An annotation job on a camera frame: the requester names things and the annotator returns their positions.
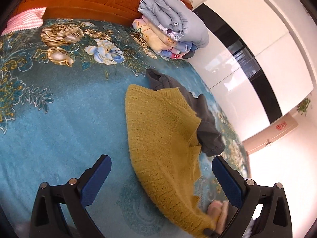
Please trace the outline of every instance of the metal screw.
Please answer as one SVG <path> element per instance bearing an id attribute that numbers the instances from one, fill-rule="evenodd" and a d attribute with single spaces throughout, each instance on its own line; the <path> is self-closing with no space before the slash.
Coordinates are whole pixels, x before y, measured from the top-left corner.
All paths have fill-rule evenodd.
<path id="1" fill-rule="evenodd" d="M 283 184 L 281 184 L 280 182 L 278 182 L 278 183 L 276 184 L 276 186 L 278 187 L 278 189 L 282 189 L 282 188 L 283 188 Z"/>
<path id="2" fill-rule="evenodd" d="M 41 185 L 40 185 L 40 188 L 41 188 L 41 189 L 44 189 L 44 188 L 46 188 L 46 187 L 47 187 L 47 182 L 41 183 Z"/>
<path id="3" fill-rule="evenodd" d="M 255 184 L 255 182 L 252 179 L 248 179 L 247 184 L 250 186 L 253 186 Z"/>
<path id="4" fill-rule="evenodd" d="M 74 185 L 74 184 L 77 183 L 77 179 L 76 179 L 76 178 L 72 178 L 72 179 L 70 179 L 70 180 L 68 181 L 68 183 L 69 183 L 70 185 Z"/>

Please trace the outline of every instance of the bed sheet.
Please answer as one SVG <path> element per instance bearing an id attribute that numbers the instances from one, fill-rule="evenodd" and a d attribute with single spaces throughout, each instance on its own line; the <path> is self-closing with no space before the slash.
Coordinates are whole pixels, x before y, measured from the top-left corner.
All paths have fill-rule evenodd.
<path id="1" fill-rule="evenodd" d="M 243 177 L 247 154 L 193 67 L 156 55 L 132 28 L 103 21 L 53 19 L 0 39 L 0 204 L 13 226 L 29 221 L 40 183 L 66 183 L 101 154 L 112 170 L 89 214 L 106 237 L 190 237 L 150 201 L 133 171 L 124 97 L 130 84 L 149 87 L 147 68 L 204 94 L 223 135 L 222 156 Z M 226 199 L 199 156 L 199 207 Z"/>

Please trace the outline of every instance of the green plant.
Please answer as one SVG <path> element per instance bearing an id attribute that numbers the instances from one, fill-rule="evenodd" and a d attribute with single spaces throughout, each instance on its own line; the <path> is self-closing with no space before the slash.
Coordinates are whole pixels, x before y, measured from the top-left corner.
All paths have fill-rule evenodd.
<path id="1" fill-rule="evenodd" d="M 305 116 L 307 116 L 307 110 L 308 110 L 308 107 L 310 105 L 310 99 L 308 97 L 306 97 L 302 102 L 300 102 L 298 105 L 297 105 L 297 112 L 301 113 L 301 114 L 305 114 Z"/>

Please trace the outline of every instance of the mustard knit sweater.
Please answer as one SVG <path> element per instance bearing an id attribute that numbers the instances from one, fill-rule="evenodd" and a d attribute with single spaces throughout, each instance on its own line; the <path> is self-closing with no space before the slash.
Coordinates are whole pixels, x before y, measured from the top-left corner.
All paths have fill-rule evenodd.
<path id="1" fill-rule="evenodd" d="M 149 90 L 131 85 L 126 121 L 132 165 L 158 209 L 175 225 L 198 238 L 215 221 L 197 207 L 200 119 L 178 88 Z"/>

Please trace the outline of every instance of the gray quilt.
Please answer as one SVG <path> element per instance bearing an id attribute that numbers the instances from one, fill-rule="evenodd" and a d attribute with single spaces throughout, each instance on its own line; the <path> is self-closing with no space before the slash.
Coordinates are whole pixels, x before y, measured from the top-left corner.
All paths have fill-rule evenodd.
<path id="1" fill-rule="evenodd" d="M 193 42 L 198 48 L 209 43 L 207 27 L 181 0 L 141 0 L 138 10 L 175 41 Z"/>

